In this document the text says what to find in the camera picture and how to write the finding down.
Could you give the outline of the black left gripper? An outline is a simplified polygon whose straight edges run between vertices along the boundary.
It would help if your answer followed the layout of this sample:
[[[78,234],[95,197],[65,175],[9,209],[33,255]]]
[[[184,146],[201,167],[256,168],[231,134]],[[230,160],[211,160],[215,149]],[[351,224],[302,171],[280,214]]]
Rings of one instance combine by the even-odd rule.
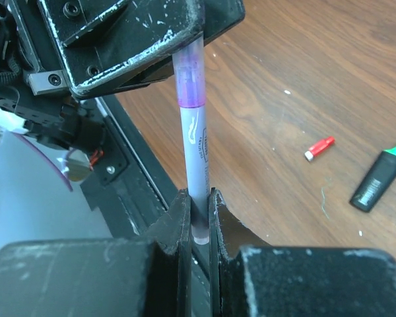
[[[33,94],[70,90],[79,99],[109,93],[170,57],[202,34],[205,19],[203,1],[8,1],[7,8]]]

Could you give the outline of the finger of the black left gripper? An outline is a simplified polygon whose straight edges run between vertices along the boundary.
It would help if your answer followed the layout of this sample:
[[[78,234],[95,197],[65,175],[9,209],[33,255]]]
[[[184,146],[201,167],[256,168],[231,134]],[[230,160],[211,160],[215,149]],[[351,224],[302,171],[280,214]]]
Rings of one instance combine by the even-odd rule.
[[[204,43],[211,43],[241,23],[246,15],[242,0],[204,0]]]

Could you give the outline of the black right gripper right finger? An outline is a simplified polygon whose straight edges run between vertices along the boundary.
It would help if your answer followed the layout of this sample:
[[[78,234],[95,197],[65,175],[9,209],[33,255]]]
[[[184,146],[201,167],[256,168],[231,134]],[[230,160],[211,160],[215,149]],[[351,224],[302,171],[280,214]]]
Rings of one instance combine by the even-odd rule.
[[[209,198],[213,316],[396,316],[396,259],[375,248],[272,246]]]

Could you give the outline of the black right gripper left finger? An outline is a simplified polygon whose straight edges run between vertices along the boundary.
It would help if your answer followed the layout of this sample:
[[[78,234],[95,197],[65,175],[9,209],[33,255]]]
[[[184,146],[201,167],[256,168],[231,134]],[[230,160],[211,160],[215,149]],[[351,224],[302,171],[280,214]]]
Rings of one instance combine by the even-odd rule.
[[[0,250],[0,316],[190,316],[191,198],[133,238],[15,242]]]

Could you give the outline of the purple marker pen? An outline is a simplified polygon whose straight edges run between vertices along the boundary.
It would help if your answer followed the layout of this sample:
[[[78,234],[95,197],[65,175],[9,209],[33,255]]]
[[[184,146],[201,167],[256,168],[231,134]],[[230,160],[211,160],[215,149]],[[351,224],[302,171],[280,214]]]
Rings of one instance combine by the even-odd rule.
[[[181,130],[187,177],[191,197],[191,231],[196,244],[209,242],[209,151],[207,117],[204,106],[181,108]]]

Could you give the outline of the black green highlighter pen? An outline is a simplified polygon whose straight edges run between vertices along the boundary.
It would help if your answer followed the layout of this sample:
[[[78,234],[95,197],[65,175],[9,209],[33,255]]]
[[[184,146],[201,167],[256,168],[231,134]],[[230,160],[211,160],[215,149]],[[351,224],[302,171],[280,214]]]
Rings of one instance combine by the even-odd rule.
[[[396,146],[383,150],[354,191],[349,203],[369,213],[396,179]]]

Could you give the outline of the translucent purple pen cap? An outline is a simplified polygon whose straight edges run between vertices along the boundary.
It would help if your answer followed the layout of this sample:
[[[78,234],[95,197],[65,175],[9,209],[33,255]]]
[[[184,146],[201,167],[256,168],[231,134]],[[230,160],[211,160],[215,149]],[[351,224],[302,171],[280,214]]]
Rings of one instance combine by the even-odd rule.
[[[176,93],[181,108],[205,105],[204,40],[198,37],[172,56]]]

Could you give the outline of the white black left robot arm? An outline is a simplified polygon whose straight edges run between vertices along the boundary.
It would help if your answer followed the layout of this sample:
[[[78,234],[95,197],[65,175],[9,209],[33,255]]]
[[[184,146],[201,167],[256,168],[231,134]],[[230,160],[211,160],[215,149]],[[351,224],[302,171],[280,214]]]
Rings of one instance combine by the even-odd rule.
[[[174,74],[172,56],[243,21],[242,1],[0,1],[0,109],[55,149],[105,138],[80,102]]]

